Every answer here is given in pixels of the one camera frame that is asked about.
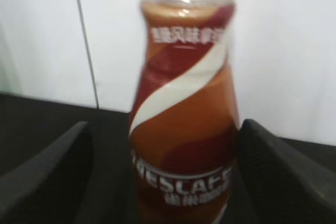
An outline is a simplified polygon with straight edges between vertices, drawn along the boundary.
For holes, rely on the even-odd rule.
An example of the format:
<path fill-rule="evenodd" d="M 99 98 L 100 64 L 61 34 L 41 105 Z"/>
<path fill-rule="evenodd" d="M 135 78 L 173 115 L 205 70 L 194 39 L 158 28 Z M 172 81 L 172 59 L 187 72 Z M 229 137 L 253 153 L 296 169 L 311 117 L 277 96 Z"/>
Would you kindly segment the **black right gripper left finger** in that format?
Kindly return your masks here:
<path fill-rule="evenodd" d="M 1 223 L 74 223 L 91 173 L 91 134 L 78 122 L 1 176 Z"/>

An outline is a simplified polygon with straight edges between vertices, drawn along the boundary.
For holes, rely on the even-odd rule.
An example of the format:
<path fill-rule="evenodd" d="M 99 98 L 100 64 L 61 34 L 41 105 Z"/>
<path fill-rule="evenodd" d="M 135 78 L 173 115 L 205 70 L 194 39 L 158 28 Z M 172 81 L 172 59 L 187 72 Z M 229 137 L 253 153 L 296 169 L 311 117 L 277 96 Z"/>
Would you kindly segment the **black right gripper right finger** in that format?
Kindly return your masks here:
<path fill-rule="evenodd" d="M 242 124 L 238 166 L 260 223 L 335 223 L 335 172 L 258 122 Z"/>

